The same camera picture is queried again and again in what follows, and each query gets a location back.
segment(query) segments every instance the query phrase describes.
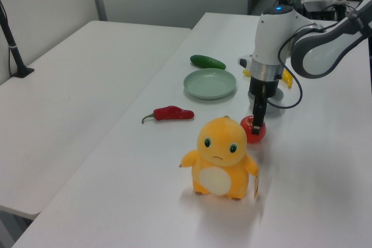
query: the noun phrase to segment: yellow banana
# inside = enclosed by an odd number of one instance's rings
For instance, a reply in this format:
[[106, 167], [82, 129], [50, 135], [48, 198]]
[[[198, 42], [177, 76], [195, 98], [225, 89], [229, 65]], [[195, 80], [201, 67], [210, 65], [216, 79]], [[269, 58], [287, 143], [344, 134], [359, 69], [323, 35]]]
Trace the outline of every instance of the yellow banana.
[[283, 77], [281, 79], [287, 84], [288, 88], [292, 88], [293, 77], [286, 69], [284, 69]]
[[243, 70], [243, 74], [245, 74], [247, 77], [251, 76], [251, 73], [248, 70]]
[[[248, 70], [243, 70], [243, 74], [247, 77], [251, 76], [251, 73]], [[288, 88], [292, 88], [293, 77], [286, 69], [284, 69], [282, 80], [287, 84]]]

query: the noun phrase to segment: pepper stem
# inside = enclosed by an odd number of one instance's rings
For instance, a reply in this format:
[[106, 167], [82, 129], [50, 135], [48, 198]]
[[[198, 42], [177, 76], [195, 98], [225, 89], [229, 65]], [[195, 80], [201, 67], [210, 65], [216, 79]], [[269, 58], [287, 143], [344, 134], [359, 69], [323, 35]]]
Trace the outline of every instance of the pepper stem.
[[153, 113], [152, 113], [152, 114], [149, 114], [148, 116], [145, 116], [144, 118], [142, 118], [142, 124], [144, 123], [144, 120], [145, 120], [146, 118], [148, 118], [148, 117], [155, 117], [155, 116], [153, 115]]

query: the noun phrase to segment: plush toy arm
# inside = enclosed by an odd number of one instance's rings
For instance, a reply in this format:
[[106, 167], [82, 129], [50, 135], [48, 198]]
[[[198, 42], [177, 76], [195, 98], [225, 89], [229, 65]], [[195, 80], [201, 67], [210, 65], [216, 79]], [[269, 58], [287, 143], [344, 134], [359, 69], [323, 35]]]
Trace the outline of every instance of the plush toy arm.
[[196, 163], [198, 157], [199, 152], [197, 150], [190, 151], [182, 158], [180, 168], [192, 167]]
[[247, 153], [244, 156], [243, 166], [244, 166], [244, 169], [248, 173], [252, 174], [254, 177], [257, 177], [258, 166], [257, 166], [256, 162]]

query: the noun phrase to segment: orange plush toy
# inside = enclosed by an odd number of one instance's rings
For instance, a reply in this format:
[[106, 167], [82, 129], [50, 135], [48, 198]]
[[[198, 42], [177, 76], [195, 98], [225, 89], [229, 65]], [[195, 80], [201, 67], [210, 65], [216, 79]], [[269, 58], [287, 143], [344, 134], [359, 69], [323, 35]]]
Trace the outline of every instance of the orange plush toy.
[[[212, 120], [201, 129], [197, 148], [187, 153], [180, 164], [192, 167], [195, 193], [242, 199], [248, 174], [257, 178], [258, 166], [246, 152], [246, 133], [240, 124], [229, 117]], [[255, 182], [256, 196], [258, 181]]]

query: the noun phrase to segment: plush toy eye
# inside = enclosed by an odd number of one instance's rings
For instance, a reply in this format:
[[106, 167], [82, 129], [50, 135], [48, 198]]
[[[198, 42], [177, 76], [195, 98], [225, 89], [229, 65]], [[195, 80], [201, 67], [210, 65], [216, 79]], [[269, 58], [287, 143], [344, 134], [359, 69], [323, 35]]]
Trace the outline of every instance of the plush toy eye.
[[236, 144], [232, 144], [232, 145], [230, 145], [230, 152], [231, 153], [234, 153], [235, 151], [237, 151], [237, 149], [238, 149], [238, 146], [236, 145]]
[[208, 148], [208, 147], [210, 147], [210, 139], [209, 138], [206, 138], [205, 140], [204, 140], [204, 144], [205, 144], [205, 146]]

